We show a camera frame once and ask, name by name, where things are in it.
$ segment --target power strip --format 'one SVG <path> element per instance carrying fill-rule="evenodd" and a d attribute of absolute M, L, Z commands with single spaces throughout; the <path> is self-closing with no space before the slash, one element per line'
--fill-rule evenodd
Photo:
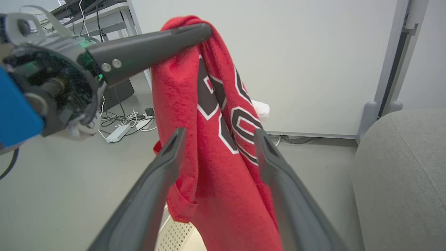
<path fill-rule="evenodd" d="M 153 118 L 153 117 L 155 117 L 155 115 L 153 115 L 153 116 L 147 116 L 146 113 L 144 113 L 143 116 L 144 116 L 145 118 Z"/>
<path fill-rule="evenodd" d="M 136 130 L 141 129 L 141 127 L 142 127 L 141 130 L 147 130 L 150 127 L 150 125 L 152 124 L 152 122 L 153 122 L 153 119 L 140 121 L 140 122 L 138 122 L 138 124 L 136 124 Z"/>

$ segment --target blue robot part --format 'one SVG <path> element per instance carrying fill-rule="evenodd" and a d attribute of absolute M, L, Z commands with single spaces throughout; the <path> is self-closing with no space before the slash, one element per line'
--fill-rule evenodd
<path fill-rule="evenodd" d="M 44 123 L 0 67 L 0 149 L 40 134 Z"/>

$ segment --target screw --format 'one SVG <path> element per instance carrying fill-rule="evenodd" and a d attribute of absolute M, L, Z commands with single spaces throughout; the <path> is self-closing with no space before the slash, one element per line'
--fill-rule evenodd
<path fill-rule="evenodd" d="M 101 69 L 102 69 L 104 72 L 110 72 L 110 71 L 112 70 L 112 67 L 111 67 L 109 64 L 107 64 L 107 63 L 103 63 L 103 64 L 101 65 Z"/>
<path fill-rule="evenodd" d="M 114 59 L 111 63 L 113 65 L 114 68 L 121 68 L 122 63 L 119 59 Z"/>

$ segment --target gray cushion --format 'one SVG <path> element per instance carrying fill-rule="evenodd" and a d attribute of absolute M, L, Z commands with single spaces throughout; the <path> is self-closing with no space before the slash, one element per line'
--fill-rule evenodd
<path fill-rule="evenodd" d="M 377 121 L 358 147 L 352 181 L 366 251 L 446 250 L 446 109 Z"/>

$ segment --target red sweatshirt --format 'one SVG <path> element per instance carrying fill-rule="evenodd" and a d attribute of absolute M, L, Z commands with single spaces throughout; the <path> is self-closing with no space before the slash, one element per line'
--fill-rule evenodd
<path fill-rule="evenodd" d="M 203 23 L 176 17 L 162 30 Z M 269 188 L 253 142 L 262 125 L 217 30 L 206 42 L 152 68 L 153 103 L 163 146 L 187 128 L 186 151 L 167 205 L 191 221 L 208 251 L 282 250 Z"/>

